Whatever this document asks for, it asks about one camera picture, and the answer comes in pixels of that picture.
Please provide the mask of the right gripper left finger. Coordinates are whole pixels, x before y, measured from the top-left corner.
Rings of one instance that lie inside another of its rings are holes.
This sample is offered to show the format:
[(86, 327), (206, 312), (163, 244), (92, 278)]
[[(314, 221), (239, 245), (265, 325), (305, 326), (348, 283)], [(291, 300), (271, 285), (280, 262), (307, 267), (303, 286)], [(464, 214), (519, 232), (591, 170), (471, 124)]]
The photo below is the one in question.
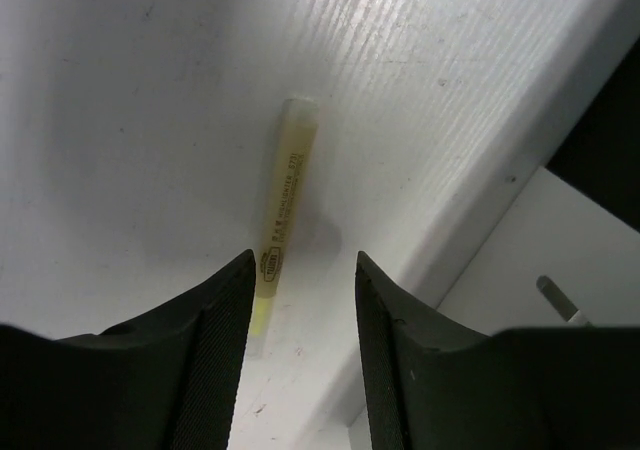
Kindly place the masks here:
[(255, 289), (245, 251), (213, 276), (100, 334), (1, 328), (5, 449), (223, 449)]

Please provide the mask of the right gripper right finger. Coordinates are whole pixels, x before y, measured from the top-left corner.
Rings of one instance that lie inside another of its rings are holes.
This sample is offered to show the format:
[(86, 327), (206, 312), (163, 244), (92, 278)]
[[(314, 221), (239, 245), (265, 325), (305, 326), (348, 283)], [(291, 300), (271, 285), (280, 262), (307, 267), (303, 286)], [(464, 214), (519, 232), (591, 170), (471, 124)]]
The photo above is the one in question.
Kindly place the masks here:
[(359, 253), (355, 303), (376, 449), (635, 449), (639, 331), (516, 328), (486, 336)]

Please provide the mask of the yellow slim highlighter pen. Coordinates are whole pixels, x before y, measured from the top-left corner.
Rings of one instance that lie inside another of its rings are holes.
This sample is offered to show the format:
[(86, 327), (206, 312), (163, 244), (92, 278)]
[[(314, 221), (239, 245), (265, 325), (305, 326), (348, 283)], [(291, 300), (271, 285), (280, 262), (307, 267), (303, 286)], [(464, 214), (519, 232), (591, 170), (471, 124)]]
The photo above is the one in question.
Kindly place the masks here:
[(262, 238), (256, 251), (256, 285), (247, 354), (261, 355), (273, 313), (284, 258), (293, 232), (308, 161), (319, 128), (318, 105), (293, 98), (284, 103)]

